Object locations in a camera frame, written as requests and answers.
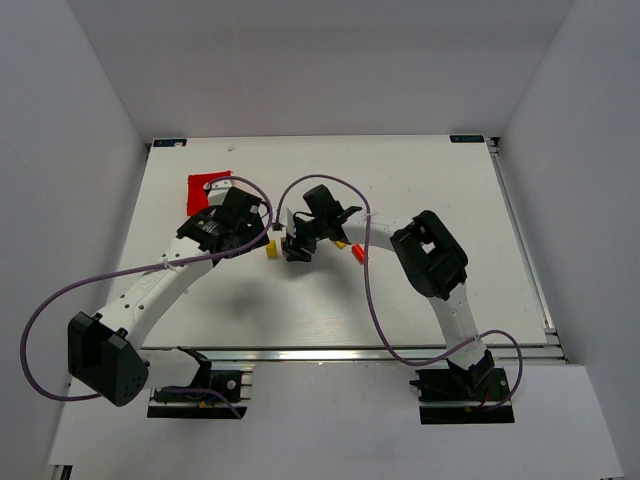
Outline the yellow cube block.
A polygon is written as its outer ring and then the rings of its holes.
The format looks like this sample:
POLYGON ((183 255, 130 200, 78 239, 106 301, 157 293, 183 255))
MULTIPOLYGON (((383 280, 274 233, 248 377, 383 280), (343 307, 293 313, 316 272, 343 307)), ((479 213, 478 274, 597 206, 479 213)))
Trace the yellow cube block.
POLYGON ((278 257, 278 248, 275 240, 270 240, 265 246, 265 250, 269 259, 276 259, 278 257))

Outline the red cylinder block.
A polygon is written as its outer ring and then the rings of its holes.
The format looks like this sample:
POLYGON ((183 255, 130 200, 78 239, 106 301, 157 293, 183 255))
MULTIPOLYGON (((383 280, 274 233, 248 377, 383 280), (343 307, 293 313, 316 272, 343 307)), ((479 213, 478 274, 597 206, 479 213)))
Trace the red cylinder block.
POLYGON ((352 245, 351 252, 360 264, 363 264, 365 262, 365 252, 364 252, 364 248, 361 245, 359 244, 352 245))

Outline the red plastic bin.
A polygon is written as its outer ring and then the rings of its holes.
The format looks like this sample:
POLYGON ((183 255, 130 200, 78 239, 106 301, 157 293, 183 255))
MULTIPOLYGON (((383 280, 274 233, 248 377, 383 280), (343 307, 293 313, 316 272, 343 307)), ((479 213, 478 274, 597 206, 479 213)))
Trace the red plastic bin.
POLYGON ((187 178, 187 215, 195 215, 209 206, 207 184, 231 175, 231 170, 189 175, 187 178))

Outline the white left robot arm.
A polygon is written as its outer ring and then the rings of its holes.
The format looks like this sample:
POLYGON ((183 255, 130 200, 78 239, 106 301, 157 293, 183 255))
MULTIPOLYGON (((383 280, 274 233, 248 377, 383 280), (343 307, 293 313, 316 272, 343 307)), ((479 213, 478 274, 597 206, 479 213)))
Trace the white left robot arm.
POLYGON ((220 204, 178 228, 156 270, 96 314, 76 314, 67 328, 70 374, 117 407, 144 389, 204 388, 211 362, 200 353, 141 348, 161 317, 222 258, 267 244, 261 204, 244 190, 228 189, 220 204))

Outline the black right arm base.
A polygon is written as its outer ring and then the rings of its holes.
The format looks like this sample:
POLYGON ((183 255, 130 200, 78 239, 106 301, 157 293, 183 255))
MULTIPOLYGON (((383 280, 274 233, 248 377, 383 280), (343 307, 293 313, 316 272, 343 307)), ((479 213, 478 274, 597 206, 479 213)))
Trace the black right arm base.
POLYGON ((475 390, 470 390, 448 369, 416 371, 409 382, 416 389, 422 425, 513 424, 511 401, 497 407, 510 392, 503 368, 494 368, 475 390))

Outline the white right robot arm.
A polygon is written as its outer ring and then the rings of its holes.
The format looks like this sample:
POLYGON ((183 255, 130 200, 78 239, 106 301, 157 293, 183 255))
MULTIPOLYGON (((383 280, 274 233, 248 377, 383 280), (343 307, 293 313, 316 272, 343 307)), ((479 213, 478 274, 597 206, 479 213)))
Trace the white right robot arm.
POLYGON ((288 261, 309 262, 322 240, 393 252, 409 281, 433 308, 446 348, 453 391, 471 398, 494 360, 480 338, 467 291, 468 257, 439 217, 424 210, 407 221, 378 218, 365 205, 343 207, 320 184, 303 195, 305 213, 278 205, 278 226, 288 261))

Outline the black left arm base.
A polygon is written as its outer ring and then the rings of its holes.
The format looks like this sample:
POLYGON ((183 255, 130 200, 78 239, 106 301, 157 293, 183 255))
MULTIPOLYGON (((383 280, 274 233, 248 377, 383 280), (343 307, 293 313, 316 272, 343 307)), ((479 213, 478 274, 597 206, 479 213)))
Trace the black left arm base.
POLYGON ((253 365, 214 362, 208 374, 201 374, 189 389, 172 392, 170 387, 151 391, 147 417, 150 419, 240 420, 252 396, 253 365))

